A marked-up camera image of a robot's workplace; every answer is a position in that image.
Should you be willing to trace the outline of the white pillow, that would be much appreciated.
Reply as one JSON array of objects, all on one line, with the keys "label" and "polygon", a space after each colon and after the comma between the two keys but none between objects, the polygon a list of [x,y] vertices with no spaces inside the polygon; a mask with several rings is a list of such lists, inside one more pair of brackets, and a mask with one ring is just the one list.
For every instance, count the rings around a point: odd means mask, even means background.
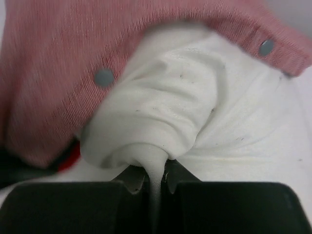
[{"label": "white pillow", "polygon": [[109,182],[141,168],[149,178],[149,234],[160,234],[161,182],[175,160],[203,182],[284,184],[312,225],[312,140],[292,78],[203,23],[158,24],[48,167],[1,146],[2,158],[34,167],[37,179],[30,171],[14,174],[5,162],[0,173],[14,189]]}]

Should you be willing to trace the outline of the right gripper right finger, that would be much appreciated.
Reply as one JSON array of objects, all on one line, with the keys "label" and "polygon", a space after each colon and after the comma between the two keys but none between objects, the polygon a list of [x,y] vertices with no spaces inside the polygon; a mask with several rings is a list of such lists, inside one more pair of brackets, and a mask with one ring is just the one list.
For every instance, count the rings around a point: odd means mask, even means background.
[{"label": "right gripper right finger", "polygon": [[169,160],[161,182],[162,234],[309,234],[294,191],[271,182],[203,182]]}]

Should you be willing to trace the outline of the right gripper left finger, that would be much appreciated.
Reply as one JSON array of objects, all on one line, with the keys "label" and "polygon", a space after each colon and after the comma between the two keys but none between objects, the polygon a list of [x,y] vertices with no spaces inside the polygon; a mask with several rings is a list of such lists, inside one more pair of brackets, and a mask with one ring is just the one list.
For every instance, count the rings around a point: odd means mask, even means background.
[{"label": "right gripper left finger", "polygon": [[148,234],[146,172],[130,166],[109,182],[27,183],[0,209],[3,234]]}]

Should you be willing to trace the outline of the red patterned pillowcase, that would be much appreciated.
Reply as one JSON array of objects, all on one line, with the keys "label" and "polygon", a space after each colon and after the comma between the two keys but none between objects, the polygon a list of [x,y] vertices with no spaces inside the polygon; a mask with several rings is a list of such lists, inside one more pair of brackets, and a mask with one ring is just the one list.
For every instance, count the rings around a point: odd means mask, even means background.
[{"label": "red patterned pillowcase", "polygon": [[312,40],[262,0],[7,0],[0,50],[0,144],[48,167],[118,80],[144,32],[197,21],[291,76]]}]

